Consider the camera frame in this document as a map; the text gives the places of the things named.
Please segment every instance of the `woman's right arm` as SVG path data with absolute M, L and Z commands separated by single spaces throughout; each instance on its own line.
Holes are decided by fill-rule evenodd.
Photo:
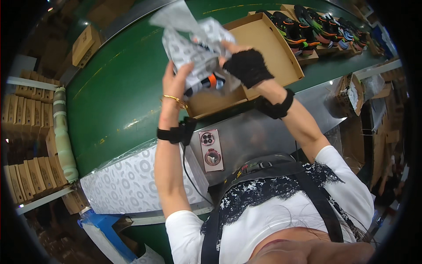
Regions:
M 274 79 L 265 80 L 254 87 L 273 105 L 282 103 L 286 99 L 287 91 Z M 313 163 L 319 151 L 330 145 L 327 138 L 321 133 L 315 119 L 306 108 L 296 99 L 282 118 L 287 129 L 302 147 L 308 160 Z
M 232 54 L 239 53 L 242 51 L 248 51 L 251 49 L 249 46 L 237 46 L 231 42 L 222 41 L 223 46 L 228 49 Z M 267 100 L 269 100 L 273 105 L 276 103 L 282 103 L 286 99 L 287 91 L 282 86 L 280 86 L 274 78 L 271 78 L 271 74 L 268 72 L 263 59 L 261 58 L 261 65 L 260 60 L 257 60 L 256 57 L 251 58 L 251 60 L 257 60 L 256 62 L 248 61 L 246 62 L 246 57 L 242 57 L 242 59 L 237 59 L 237 64 L 232 62 L 229 66 L 226 67 L 227 60 L 223 57 L 219 59 L 220 66 L 226 69 L 234 76 L 238 77 L 244 84 L 248 82 L 249 76 L 242 71 L 247 72 L 249 69 L 247 67 L 255 68 L 252 69 L 252 76 L 265 76 L 263 81 L 260 81 L 256 84 L 251 85 L 253 89 L 256 89 L 262 96 L 264 96 Z M 321 133 L 315 119 L 311 116 L 311 114 L 306 110 L 305 107 L 298 100 L 294 99 L 290 109 L 287 111 L 287 116 L 283 117 L 283 121 L 287 126 L 287 129 L 291 133 L 291 135 L 295 138 L 295 140 L 299 143 L 302 147 L 303 152 L 305 153 L 306 157 L 309 159 L 311 163 L 314 162 L 315 158 L 319 151 L 325 147 L 329 146 L 330 143 L 328 142 L 327 138 Z

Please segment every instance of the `orange accent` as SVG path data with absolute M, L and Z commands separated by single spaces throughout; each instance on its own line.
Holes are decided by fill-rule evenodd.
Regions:
M 214 74 L 211 74 L 210 76 L 208 76 L 208 79 L 210 80 L 211 87 L 217 86 L 217 79 L 215 78 Z

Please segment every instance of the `stack of shoe boxes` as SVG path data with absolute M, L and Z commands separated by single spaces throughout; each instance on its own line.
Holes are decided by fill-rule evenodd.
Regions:
M 27 204 L 59 191 L 68 183 L 57 155 L 4 166 L 4 170 L 7 186 L 17 205 Z
M 22 71 L 22 78 L 59 85 L 34 71 Z M 6 95 L 2 126 L 8 139 L 44 140 L 53 126 L 53 91 L 16 86 L 14 95 Z

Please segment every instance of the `patterned wrapping paper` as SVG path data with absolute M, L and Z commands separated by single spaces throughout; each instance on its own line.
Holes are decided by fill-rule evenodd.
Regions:
M 82 189 L 97 214 L 127 214 L 161 210 L 154 181 L 154 145 L 107 165 L 81 179 Z M 186 170 L 193 183 L 206 195 L 208 182 L 191 148 L 186 148 Z M 204 199 L 183 172 L 183 183 L 190 204 Z

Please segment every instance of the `black cable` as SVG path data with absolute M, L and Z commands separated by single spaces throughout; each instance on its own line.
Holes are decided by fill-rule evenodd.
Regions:
M 185 165 L 185 163 L 184 163 L 184 160 L 185 160 L 185 150 L 186 150 L 186 146 L 183 146 L 183 169 L 184 169 L 184 171 L 185 171 L 185 173 L 186 173 L 186 176 L 187 176 L 187 178 L 189 179 L 189 181 L 190 181 L 190 183 L 192 183 L 192 185 L 193 185 L 193 188 L 195 188 L 195 190 L 197 191 L 197 193 L 199 194 L 199 195 L 201 195 L 201 197 L 202 198 L 204 198 L 205 199 L 205 201 L 207 201 L 208 203 L 210 203 L 211 205 L 214 205 L 212 202 L 210 202 L 204 195 L 202 195 L 199 191 L 198 191 L 198 189 L 196 188 L 196 186 L 195 186 L 195 184 L 193 184 L 193 181 L 191 180 L 191 178 L 189 177 L 189 174 L 187 173 L 187 170 L 186 170 L 186 165 Z

